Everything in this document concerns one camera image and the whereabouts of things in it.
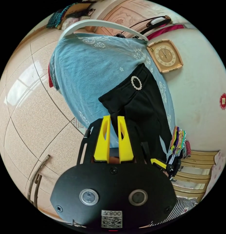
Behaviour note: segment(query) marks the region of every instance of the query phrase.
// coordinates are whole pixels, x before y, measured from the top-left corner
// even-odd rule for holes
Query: tiled floor
[[[14,183],[27,196],[33,172],[40,171],[38,206],[56,214],[50,194],[60,174],[76,164],[85,128],[62,95],[48,85],[48,64],[62,31],[45,29],[10,58],[0,80],[0,153]]]

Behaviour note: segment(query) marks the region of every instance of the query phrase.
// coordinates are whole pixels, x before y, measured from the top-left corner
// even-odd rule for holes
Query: qr code
[[[122,217],[102,216],[101,227],[122,228],[123,227]]]

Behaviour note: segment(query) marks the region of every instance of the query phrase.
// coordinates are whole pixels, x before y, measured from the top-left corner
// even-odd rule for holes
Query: clock face
[[[170,67],[176,61],[176,54],[169,46],[162,45],[155,49],[155,58],[161,65]]]

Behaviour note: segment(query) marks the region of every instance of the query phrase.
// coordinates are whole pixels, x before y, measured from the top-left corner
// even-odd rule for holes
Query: red cloth
[[[49,87],[52,88],[53,87],[53,83],[52,83],[52,80],[51,80],[51,77],[50,77],[50,63],[48,65],[48,80],[49,80]]]
[[[163,34],[163,33],[165,33],[165,32],[170,32],[170,31],[173,31],[173,30],[176,30],[176,29],[183,29],[183,28],[184,28],[184,26],[182,26],[182,25],[173,25],[173,26],[169,26],[169,27],[166,27],[166,28],[164,28],[164,29],[160,29],[160,30],[158,30],[158,31],[156,31],[156,32],[154,32],[154,33],[148,35],[147,38],[148,38],[149,40],[151,40],[151,39],[153,39],[154,37],[157,37],[157,36],[159,36],[159,35],[161,35],[161,34]]]
[[[186,149],[187,149],[187,155],[191,155],[191,146],[190,146],[190,142],[186,141],[185,142],[186,145]]]

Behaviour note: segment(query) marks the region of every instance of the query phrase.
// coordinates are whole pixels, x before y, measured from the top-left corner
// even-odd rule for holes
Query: yellow bracket
[[[167,166],[166,163],[163,163],[163,162],[161,162],[161,161],[159,161],[159,160],[157,160],[155,158],[150,159],[150,161],[151,161],[152,164],[155,163],[159,167],[161,167],[162,169],[166,170],[166,166]]]
[[[134,156],[132,147],[127,132],[126,122],[123,116],[118,116],[118,147],[119,147],[119,162],[132,161]],[[110,152],[110,115],[104,116],[101,128],[98,135],[94,159],[95,161],[109,163]]]
[[[124,116],[118,116],[118,147],[120,163],[133,160],[134,156]]]
[[[104,116],[98,135],[94,159],[96,161],[106,161],[109,163],[110,155],[110,115]]]

